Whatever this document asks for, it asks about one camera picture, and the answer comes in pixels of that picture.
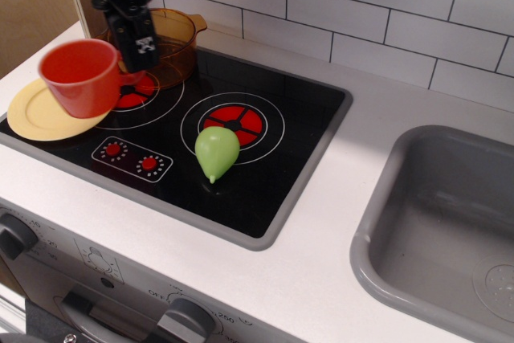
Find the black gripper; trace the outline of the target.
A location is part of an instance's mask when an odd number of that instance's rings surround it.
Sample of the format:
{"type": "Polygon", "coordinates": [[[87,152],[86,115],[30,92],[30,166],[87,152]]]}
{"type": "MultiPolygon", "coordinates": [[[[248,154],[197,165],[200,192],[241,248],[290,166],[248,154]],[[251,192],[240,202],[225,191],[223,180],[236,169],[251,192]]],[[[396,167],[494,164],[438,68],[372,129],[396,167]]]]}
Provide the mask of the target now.
{"type": "Polygon", "coordinates": [[[129,73],[146,71],[160,62],[150,0],[92,0],[105,18],[117,50],[129,73]]]}

